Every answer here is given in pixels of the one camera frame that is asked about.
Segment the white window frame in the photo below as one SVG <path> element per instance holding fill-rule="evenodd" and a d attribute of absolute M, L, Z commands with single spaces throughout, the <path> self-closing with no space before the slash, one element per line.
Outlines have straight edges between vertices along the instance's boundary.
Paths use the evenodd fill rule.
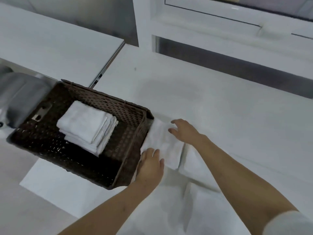
<path fill-rule="evenodd" d="M 259 11 L 218 0 L 165 0 L 165 5 L 185 8 L 192 11 L 228 18 L 257 26 L 273 24 L 276 29 L 313 38 L 313 22 L 284 15 Z"/>
<path fill-rule="evenodd" d="M 165 5 L 165 0 L 133 2 L 140 48 L 155 51 L 158 36 L 313 79 L 312 39 L 261 38 L 256 25 Z"/>

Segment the brown wicker basket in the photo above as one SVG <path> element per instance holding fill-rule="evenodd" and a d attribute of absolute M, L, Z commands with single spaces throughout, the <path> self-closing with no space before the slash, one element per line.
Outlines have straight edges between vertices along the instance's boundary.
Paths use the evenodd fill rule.
<path fill-rule="evenodd" d="M 64 140 L 56 124 L 75 101 L 116 116 L 119 124 L 99 158 Z M 40 121 L 37 112 L 49 105 Z M 58 82 L 8 142 L 106 189 L 128 186 L 140 160 L 151 112 L 142 106 L 65 80 Z"/>

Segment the hand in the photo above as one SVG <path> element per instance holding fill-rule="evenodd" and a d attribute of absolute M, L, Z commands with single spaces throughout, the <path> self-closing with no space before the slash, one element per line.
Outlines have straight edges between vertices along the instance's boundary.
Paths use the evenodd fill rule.
<path fill-rule="evenodd" d="M 159 185 L 164 172 L 164 159 L 160 160 L 160 150 L 149 148 L 142 153 L 138 166 L 136 182 L 151 189 L 151 192 Z"/>
<path fill-rule="evenodd" d="M 186 120 L 178 119 L 172 120 L 172 124 L 177 126 L 177 129 L 169 128 L 168 131 L 173 134 L 178 140 L 193 145 L 197 142 L 199 136 L 199 132 L 189 124 Z"/>

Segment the short sleeve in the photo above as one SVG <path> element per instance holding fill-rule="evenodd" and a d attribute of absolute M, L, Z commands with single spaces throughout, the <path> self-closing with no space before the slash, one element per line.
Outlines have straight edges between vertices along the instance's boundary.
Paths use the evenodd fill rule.
<path fill-rule="evenodd" d="M 298 211 L 288 211 L 273 218 L 263 235 L 312 235 L 313 222 Z"/>

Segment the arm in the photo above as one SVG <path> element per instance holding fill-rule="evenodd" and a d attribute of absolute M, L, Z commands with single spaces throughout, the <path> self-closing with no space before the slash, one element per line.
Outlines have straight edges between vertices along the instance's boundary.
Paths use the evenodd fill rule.
<path fill-rule="evenodd" d="M 84 217 L 63 230 L 59 235 L 115 235 L 135 208 L 160 183 L 164 159 L 159 150 L 143 152 L 136 180 L 119 194 L 110 198 Z"/>
<path fill-rule="evenodd" d="M 277 215 L 297 210 L 278 190 L 234 160 L 187 121 L 173 120 L 178 130 L 169 129 L 177 139 L 199 152 L 214 179 L 252 235 L 261 235 Z"/>

